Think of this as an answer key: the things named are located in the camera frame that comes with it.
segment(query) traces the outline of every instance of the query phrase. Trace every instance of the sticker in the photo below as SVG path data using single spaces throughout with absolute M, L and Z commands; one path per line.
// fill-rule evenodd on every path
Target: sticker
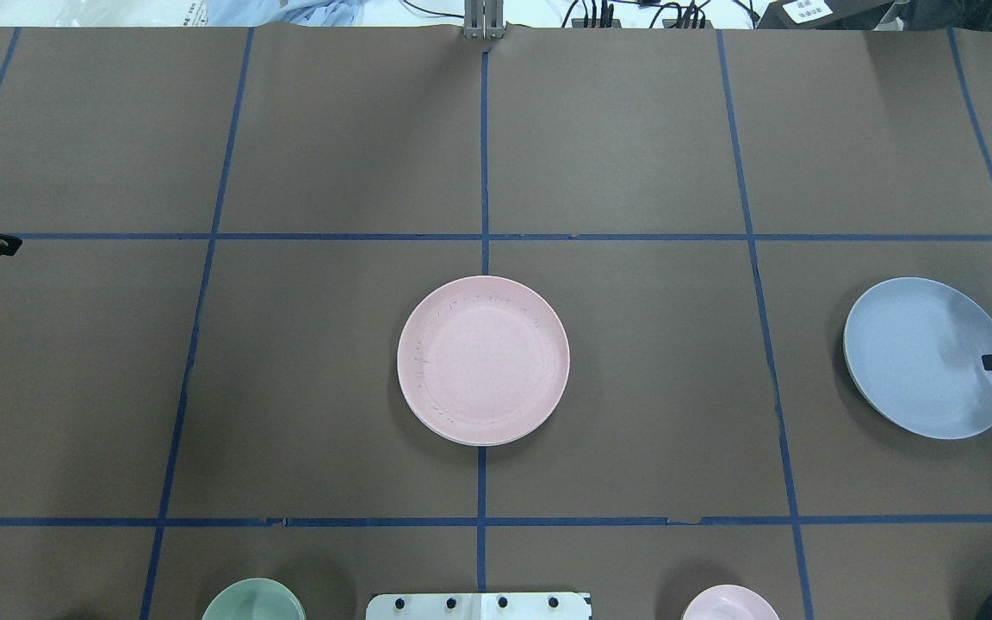
M 794 3 L 784 4 L 783 10 L 787 11 L 787 15 L 795 20 L 795 23 L 819 20 L 834 14 L 826 4 L 826 0 L 796 0 Z

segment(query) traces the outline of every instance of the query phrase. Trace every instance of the green bowl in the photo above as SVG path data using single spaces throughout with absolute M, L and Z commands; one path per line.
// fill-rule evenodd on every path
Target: green bowl
M 278 581 L 236 581 L 213 599 L 201 620 L 304 620 L 304 609 Z

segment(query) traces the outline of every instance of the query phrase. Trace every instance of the white bracket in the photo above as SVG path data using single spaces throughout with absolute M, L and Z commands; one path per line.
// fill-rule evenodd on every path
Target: white bracket
M 592 595 L 578 592 L 379 595 L 366 620 L 592 620 Z
M 465 0 L 465 38 L 503 39 L 504 0 Z

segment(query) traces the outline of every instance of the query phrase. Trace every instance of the light blue plate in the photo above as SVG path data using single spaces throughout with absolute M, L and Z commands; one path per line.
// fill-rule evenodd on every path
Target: light blue plate
M 917 435 L 965 439 L 992 426 L 992 319 L 924 278 L 871 287 L 847 315 L 844 360 L 871 407 Z
M 236 581 L 213 599 L 201 620 L 304 620 L 304 609 L 278 581 Z

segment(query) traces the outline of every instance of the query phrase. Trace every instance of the white mounting plate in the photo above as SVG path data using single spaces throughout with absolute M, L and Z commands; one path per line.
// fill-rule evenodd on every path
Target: white mounting plate
M 556 607 L 551 607 L 551 598 L 556 601 Z M 591 620 L 592 595 L 577 592 L 378 595 L 366 605 L 366 620 L 438 619 Z

